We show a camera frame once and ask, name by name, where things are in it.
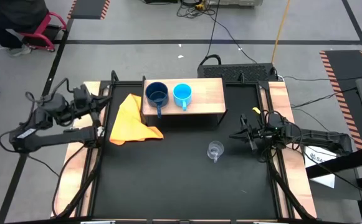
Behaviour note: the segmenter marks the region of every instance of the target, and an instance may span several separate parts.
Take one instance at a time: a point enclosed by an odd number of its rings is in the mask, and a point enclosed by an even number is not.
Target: wooden shelf
[[[150,83],[162,82],[168,88],[168,104],[161,109],[162,115],[175,114],[223,114],[225,113],[224,86],[221,78],[180,78],[163,80],[145,80],[143,89],[144,115],[157,115],[157,109],[149,105],[145,96]],[[192,102],[186,111],[175,105],[173,90],[179,83],[186,83],[192,88]]]

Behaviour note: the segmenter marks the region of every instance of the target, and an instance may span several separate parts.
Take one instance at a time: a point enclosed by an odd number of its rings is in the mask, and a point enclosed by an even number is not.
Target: orange cloth
[[[120,105],[110,134],[110,142],[122,145],[126,141],[144,141],[147,138],[163,139],[156,127],[142,124],[140,116],[141,97],[129,94]]]

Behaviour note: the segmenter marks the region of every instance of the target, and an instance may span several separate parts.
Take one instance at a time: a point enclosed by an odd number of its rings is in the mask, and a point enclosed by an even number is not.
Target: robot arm
[[[245,115],[242,114],[241,130],[229,137],[248,142],[252,151],[258,150],[255,139],[266,138],[270,145],[277,148],[284,148],[290,143],[299,143],[304,146],[324,147],[342,156],[352,152],[351,139],[347,134],[300,129],[274,111],[269,112],[267,116],[268,121],[265,125],[252,128]]]
[[[9,142],[16,152],[34,152],[44,146],[54,146],[71,142],[83,142],[86,146],[96,147],[98,127],[101,126],[99,112],[110,101],[110,97],[95,96],[88,92],[85,85],[71,91],[74,100],[68,103],[59,93],[52,93],[37,102],[37,108],[29,120],[9,133]],[[53,127],[53,122],[68,126],[75,118],[89,114],[92,126],[82,129],[66,130],[62,134],[38,136],[38,130]]]

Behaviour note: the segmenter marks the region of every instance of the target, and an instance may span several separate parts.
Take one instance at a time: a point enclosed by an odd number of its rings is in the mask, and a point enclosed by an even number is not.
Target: black tabletop
[[[108,142],[119,105],[129,93],[141,92],[141,86],[113,89],[93,217],[276,218],[267,165],[259,163],[245,143],[228,137],[240,129],[241,113],[257,125],[252,112],[259,107],[256,87],[226,88],[229,111],[220,125],[216,115],[149,117],[149,126],[156,126],[163,140],[122,146]],[[214,140],[225,147],[216,164],[207,156]]]

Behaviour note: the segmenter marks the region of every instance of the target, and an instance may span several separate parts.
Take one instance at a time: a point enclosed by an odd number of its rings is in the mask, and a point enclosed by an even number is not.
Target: yellow cable
[[[278,30],[278,36],[276,36],[274,51],[272,52],[272,60],[270,61],[272,64],[274,63],[274,60],[275,60],[275,52],[276,52],[276,48],[278,47],[278,40],[279,40],[280,32],[282,31],[283,23],[285,23],[289,5],[290,5],[290,0],[287,0],[286,10],[283,14],[282,22],[280,23],[280,27]]]

